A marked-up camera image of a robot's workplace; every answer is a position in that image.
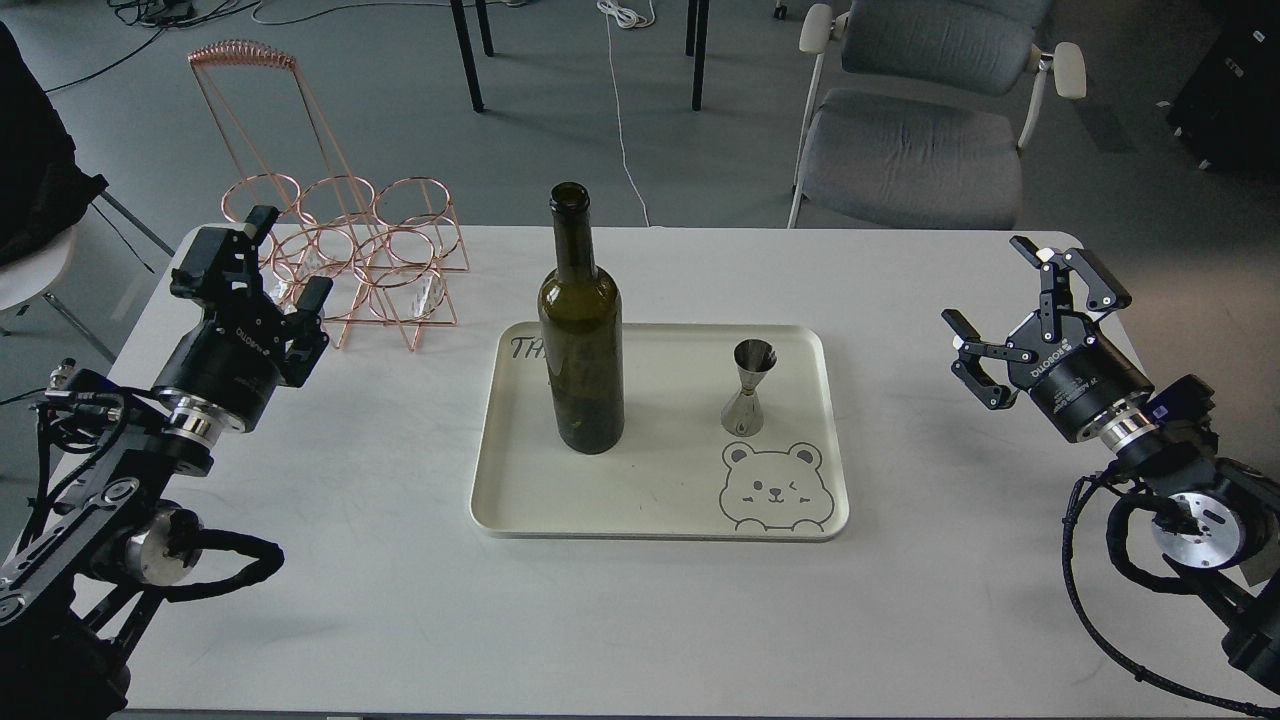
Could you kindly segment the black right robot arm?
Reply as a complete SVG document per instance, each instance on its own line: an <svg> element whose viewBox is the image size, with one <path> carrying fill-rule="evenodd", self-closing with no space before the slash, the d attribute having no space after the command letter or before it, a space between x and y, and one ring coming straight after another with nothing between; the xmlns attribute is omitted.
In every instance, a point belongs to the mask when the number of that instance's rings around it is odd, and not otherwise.
<svg viewBox="0 0 1280 720"><path fill-rule="evenodd" d="M1198 598L1226 629L1228 664L1277 689L1277 574L1239 585L1231 568L1257 564L1277 547L1277 483L1219 455L1211 427L1213 391L1188 374L1156 392L1143 372L1102 332L1101 322L1132 296L1087 249L1039 247L1015 234L1011 246L1036 269L1036 309L1000 343L956 309L951 369L989 410L1027 395L1065 441L1101 441L1114 460L1075 480L1062 516L1061 568L1068 598L1085 633L1138 682L1204 705L1275 719L1262 707L1193 689L1126 656L1089 619L1074 573L1075 532L1091 498L1114 495L1105 528L1110 562L1156 594Z"/></svg>

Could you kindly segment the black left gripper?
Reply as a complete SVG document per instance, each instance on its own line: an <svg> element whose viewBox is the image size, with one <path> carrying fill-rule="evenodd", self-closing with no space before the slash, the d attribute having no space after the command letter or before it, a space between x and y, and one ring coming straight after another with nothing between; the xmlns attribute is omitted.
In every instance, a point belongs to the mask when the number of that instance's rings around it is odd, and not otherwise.
<svg viewBox="0 0 1280 720"><path fill-rule="evenodd" d="M211 405L238 432L256 428L278 386L301 387L329 345L323 318L330 277L310 277L288 314L262 290L259 249L278 217L274 206L255 206L241 231L204 227L170 278L170 293L204 315L152 392L172 406L180 397Z"/></svg>

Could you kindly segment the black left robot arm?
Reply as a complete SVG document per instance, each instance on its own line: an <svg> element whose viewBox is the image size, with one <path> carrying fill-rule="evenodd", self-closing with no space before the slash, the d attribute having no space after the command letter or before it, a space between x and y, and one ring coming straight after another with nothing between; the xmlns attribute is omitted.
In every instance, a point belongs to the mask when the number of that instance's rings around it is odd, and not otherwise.
<svg viewBox="0 0 1280 720"><path fill-rule="evenodd" d="M328 346L329 278L310 279L291 313L264 288L259 250L278 215L259 205L242 229L198 231L170 291L202 316L151 389L78 370L37 402L42 443L83 461L38 484L3 565L4 717L110 717L163 603L229 594L282 568L278 544L207 529L163 496L175 475L207 475L219 436L251 432L275 388L302 386Z"/></svg>

